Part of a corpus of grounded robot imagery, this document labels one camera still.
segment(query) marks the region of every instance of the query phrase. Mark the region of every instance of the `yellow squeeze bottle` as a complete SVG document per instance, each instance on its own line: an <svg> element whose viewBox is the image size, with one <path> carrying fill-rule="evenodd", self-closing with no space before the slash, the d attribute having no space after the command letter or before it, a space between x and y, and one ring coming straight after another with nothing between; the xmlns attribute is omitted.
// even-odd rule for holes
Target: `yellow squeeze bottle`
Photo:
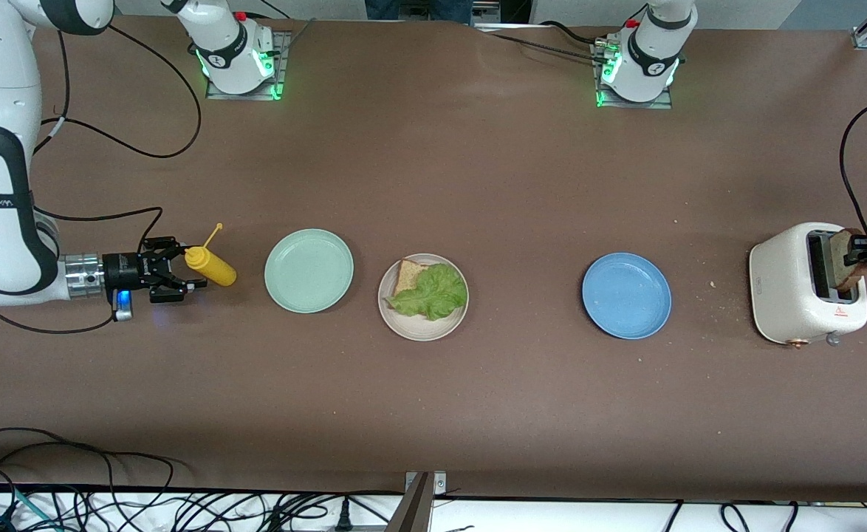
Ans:
<svg viewBox="0 0 867 532"><path fill-rule="evenodd" d="M214 255L214 253L207 249L207 245L213 239L213 236L223 228L223 223L218 223L213 233L210 233L207 241L204 242L204 245L188 248L184 252L184 262L188 263L188 268L207 277L212 282L220 286L231 286L237 280L237 270L234 270L233 266L230 266L230 264L224 262L224 259Z"/></svg>

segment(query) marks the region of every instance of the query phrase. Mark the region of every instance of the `green led light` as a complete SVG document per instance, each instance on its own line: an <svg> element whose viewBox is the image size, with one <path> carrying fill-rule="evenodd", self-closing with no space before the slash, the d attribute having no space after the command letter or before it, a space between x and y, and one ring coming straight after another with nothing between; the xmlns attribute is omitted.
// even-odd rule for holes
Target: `green led light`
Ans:
<svg viewBox="0 0 867 532"><path fill-rule="evenodd" d="M673 66L670 67L670 77L667 78L667 87L673 84L673 75L676 74L677 67L679 67L679 60L674 61Z"/></svg>
<svg viewBox="0 0 867 532"><path fill-rule="evenodd" d="M282 100L282 86L283 84L279 82L269 88L269 95L273 97L273 100Z"/></svg>
<svg viewBox="0 0 867 532"><path fill-rule="evenodd" d="M204 73L205 78L210 78L210 74L207 71L207 64L204 64L204 58L200 57L200 54L197 54L197 60L200 61L200 71Z"/></svg>
<svg viewBox="0 0 867 532"><path fill-rule="evenodd" d="M613 60L608 61L609 68L606 67L603 70L602 80L606 83L613 83L617 75L617 69L620 68L621 63L623 63L623 58L620 57L620 53L614 54Z"/></svg>
<svg viewBox="0 0 867 532"><path fill-rule="evenodd" d="M273 68L272 67L266 68L265 65L262 63L262 60L259 57L261 57L261 54L258 54L258 53L253 54L253 60L257 61L257 68L259 69L259 74L263 75L265 78L268 78L269 75L271 75L273 73Z"/></svg>

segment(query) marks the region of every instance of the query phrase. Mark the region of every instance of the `white plate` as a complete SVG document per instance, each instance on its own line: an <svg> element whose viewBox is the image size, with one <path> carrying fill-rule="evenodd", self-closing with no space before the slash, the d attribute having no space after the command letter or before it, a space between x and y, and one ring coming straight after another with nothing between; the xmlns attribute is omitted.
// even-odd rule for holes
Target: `white plate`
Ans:
<svg viewBox="0 0 867 532"><path fill-rule="evenodd" d="M456 264L450 260L444 259L440 255L431 255L431 253L417 253L416 255L406 256L404 259L413 260L417 264L448 264L460 273L460 279L463 279L464 286L467 287L467 304L454 310L446 318L430 321L424 316L404 316L397 313L387 304L387 297L394 294L394 287L397 286L397 265L400 260L395 262L384 273L384 277L380 280L380 286L377 287L377 309L380 310L380 317L383 318L387 327L395 331L400 336L414 341L431 341L447 336L463 321L467 315L467 308L470 306L470 284L467 283L463 272L457 268Z"/></svg>

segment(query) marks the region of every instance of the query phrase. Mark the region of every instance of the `sandwich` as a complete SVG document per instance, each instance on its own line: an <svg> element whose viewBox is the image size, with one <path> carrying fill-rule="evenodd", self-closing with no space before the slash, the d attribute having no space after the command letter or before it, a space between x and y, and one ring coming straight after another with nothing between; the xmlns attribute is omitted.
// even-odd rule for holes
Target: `sandwich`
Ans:
<svg viewBox="0 0 867 532"><path fill-rule="evenodd" d="M401 259L397 285L387 302L399 314L434 321L467 304L467 283L450 264Z"/></svg>

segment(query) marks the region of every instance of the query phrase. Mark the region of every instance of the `lettuce leaf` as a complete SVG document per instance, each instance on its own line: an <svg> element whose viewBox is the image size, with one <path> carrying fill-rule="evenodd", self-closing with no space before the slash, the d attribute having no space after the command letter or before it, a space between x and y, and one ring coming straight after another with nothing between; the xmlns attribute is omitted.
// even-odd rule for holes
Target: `lettuce leaf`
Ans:
<svg viewBox="0 0 867 532"><path fill-rule="evenodd" d="M417 276L416 289L388 297L387 302L404 316L423 314L433 321L467 304L467 286L450 265L433 264Z"/></svg>

